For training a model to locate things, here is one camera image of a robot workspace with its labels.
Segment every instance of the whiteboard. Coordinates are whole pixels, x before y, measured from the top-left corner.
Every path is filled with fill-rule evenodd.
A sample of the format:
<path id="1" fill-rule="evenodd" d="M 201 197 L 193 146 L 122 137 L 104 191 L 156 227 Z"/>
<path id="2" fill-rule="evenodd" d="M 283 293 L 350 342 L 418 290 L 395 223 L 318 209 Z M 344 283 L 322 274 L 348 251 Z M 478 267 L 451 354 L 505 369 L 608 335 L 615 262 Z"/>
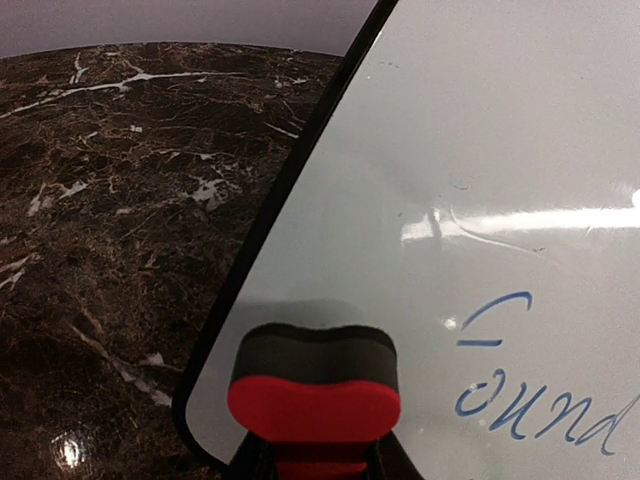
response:
<path id="1" fill-rule="evenodd" d="M 354 323 L 394 339 L 425 477 L 640 478 L 639 25 L 637 1 L 400 0 L 214 309 L 192 443 L 228 462 L 245 433 L 248 330 Z"/>

